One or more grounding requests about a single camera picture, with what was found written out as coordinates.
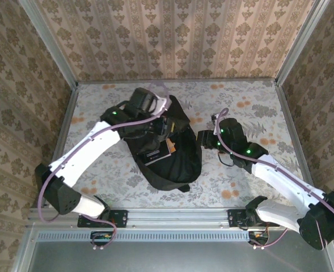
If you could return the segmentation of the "floral printed tablecloth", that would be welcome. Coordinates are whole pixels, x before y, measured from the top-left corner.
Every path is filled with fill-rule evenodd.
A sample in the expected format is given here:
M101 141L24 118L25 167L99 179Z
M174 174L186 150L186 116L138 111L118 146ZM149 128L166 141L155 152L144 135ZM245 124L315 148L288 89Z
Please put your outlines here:
M81 84L71 112L65 150L70 150L94 127L106 109L143 87L160 95L174 95L194 131L211 130L211 116L223 108L242 124L247 139L265 147L296 176L304 173L286 124L276 86L262 81L189 81ZM127 144L120 141L102 154L74 186L88 196L98 196L115 208L242 207L257 196L287 204L277 190L234 166L227 155L202 151L202 172L190 191L160 191L144 178Z

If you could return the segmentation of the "grey metal panel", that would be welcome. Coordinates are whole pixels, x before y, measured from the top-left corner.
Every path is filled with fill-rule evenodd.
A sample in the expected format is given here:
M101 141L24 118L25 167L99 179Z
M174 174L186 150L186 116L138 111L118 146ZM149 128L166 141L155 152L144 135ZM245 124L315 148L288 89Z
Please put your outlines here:
M334 272L334 244L310 248L294 232L276 245L247 242L115 241L94 250L85 241L40 241L28 231L11 272Z

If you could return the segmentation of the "aluminium front frame rail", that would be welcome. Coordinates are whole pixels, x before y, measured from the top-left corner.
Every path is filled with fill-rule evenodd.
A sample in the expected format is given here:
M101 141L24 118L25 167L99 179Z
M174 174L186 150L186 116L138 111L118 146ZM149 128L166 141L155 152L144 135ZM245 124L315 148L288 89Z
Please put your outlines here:
M150 208L150 209L114 209L109 213L109 221L117 228L149 229L149 230L179 230L179 229L225 229L230 227L229 209L224 208ZM37 209L31 209L27 227L40 228L108 228L109 224L98 223L87 219L76 212L57 216L57 211L51 208L41 210L44 220L41 220Z

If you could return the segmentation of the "black fabric backpack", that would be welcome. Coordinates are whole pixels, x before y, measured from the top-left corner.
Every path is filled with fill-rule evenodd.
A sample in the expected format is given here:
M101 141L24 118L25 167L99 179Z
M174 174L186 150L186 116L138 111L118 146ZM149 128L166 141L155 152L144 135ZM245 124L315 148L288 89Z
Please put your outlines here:
M162 191L178 189L185 193L190 190L189 184L197 180L201 174L202 151L196 141L196 134L190 126L190 120L178 99L173 95L170 99L172 104L164 116L171 118L175 124L168 139L174 144L176 151L166 158L147 165L142 161L140 150L148 143L155 144L157 136L148 133L141 138L124 141L139 170L153 188Z

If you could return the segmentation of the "aluminium side rail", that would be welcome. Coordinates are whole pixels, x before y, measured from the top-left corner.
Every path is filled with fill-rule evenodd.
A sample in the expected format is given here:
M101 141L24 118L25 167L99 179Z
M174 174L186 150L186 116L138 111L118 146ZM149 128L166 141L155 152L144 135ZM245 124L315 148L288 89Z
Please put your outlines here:
M275 83L275 90L277 92L277 97L280 102L282 109L282 114L286 122L286 126L290 135L291 145L294 148L293 154L296 157L298 168L294 172L288 167L284 167L287 172L290 172L299 180L301 180L309 189L313 188L313 181L311 174L309 172L305 156L303 154L302 146L300 144L296 128L294 126L293 118L289 111L288 102L284 95L283 89L277 83ZM288 178L287 185L279 185L277 181L268 182L274 189L276 189L280 194L282 194L293 206L296 207L298 211L303 211L308 209L308 202L313 200L313 204L316 204L318 201L313 197L309 197L307 192L298 186L294 181Z
M66 112L64 115L64 119L62 122L62 126L60 129L60 133L58 135L58 139L57 139L56 147L54 149L52 161L55 161L56 159L61 157L62 154L64 153L67 135L70 129L71 120L73 118L73 113L74 113L74 110L77 104L77 99L78 99L78 94L79 94L78 85L79 83L75 82L75 86L71 91L70 100L68 102Z

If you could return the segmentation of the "black book with yellow characters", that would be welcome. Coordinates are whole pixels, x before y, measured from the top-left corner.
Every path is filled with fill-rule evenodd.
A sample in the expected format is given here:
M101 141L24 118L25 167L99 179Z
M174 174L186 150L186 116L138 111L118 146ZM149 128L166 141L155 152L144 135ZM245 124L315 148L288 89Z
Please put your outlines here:
M157 150L147 152L145 154L140 154L138 157L144 165L150 165L171 156L175 151L175 143L167 138L165 141L160 143L160 146Z

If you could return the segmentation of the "aluminium frame post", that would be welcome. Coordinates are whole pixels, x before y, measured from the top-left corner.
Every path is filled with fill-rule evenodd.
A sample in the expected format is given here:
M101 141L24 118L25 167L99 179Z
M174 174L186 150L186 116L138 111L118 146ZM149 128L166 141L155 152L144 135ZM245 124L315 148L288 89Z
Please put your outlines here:
M50 55L57 64L57 67L64 76L64 79L67 81L71 90L76 90L78 82L74 73L68 64L61 47L58 45L54 34L52 34L51 29L47 25L44 16L41 14L41 10L38 8L35 0L19 0L19 3L37 30L40 38L43 40L46 48L50 52Z
M289 49L279 72L277 73L275 79L276 85L282 86L288 77L294 64L297 62L298 57L302 53L302 50L318 25L320 18L327 9L329 2L330 0L314 0L311 10L302 24L302 27L299 30L291 48Z

